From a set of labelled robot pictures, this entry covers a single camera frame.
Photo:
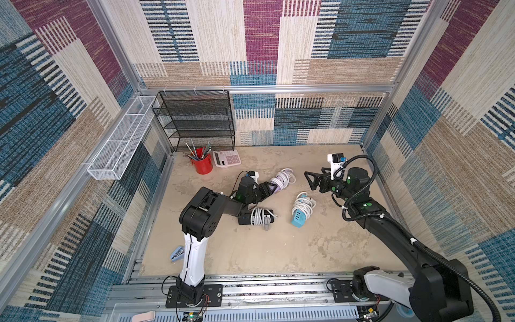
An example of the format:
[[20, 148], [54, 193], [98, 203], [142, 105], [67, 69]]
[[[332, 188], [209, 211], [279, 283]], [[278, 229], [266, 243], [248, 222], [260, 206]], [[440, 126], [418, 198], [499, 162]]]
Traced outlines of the purple power strip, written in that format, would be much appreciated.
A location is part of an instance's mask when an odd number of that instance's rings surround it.
[[281, 190], [287, 188], [287, 186], [290, 183], [290, 175], [291, 172], [282, 170], [279, 173], [277, 173], [274, 178], [271, 178], [270, 183], [272, 183], [272, 186], [274, 187], [273, 194], [278, 193]]

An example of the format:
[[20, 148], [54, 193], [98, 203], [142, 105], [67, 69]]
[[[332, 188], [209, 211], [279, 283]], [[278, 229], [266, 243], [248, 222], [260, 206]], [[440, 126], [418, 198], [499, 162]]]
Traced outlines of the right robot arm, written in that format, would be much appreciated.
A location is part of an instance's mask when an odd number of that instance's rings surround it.
[[331, 193], [344, 221], [356, 222], [382, 241], [411, 273], [411, 279], [376, 266], [355, 270], [357, 300], [385, 296], [411, 309], [420, 321], [456, 321], [474, 312], [472, 291], [480, 288], [458, 260], [447, 260], [417, 240], [370, 195], [377, 172], [344, 162], [321, 173], [304, 173], [311, 190]]

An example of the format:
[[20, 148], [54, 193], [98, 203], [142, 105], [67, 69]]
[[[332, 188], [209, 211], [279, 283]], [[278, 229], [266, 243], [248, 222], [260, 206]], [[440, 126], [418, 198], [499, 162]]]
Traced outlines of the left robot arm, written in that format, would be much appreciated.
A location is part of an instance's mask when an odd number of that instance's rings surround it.
[[185, 237], [184, 262], [176, 283], [169, 288], [166, 308], [221, 306], [220, 284], [205, 284], [205, 256], [209, 238], [215, 232], [223, 214], [237, 218], [239, 225], [261, 226], [268, 229], [276, 215], [258, 204], [272, 196], [278, 185], [257, 183], [249, 175], [241, 178], [239, 187], [230, 195], [201, 187], [182, 210], [179, 222]]

